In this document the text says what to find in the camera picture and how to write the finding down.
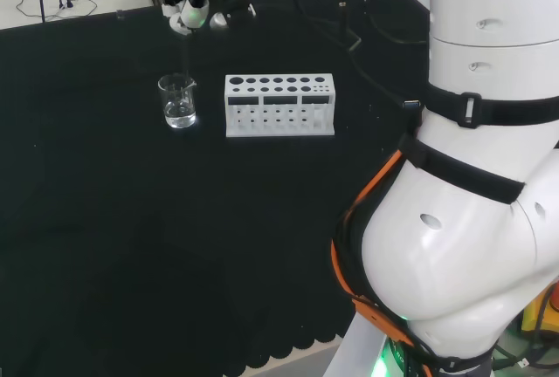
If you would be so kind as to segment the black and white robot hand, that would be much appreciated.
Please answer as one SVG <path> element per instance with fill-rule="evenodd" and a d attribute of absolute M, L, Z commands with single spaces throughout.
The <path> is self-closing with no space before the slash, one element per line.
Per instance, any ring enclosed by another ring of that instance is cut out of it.
<path fill-rule="evenodd" d="M 222 13 L 210 16 L 210 0 L 162 0 L 161 9 L 171 30 L 183 36 L 189 36 L 206 24 L 212 30 L 228 28 Z"/>

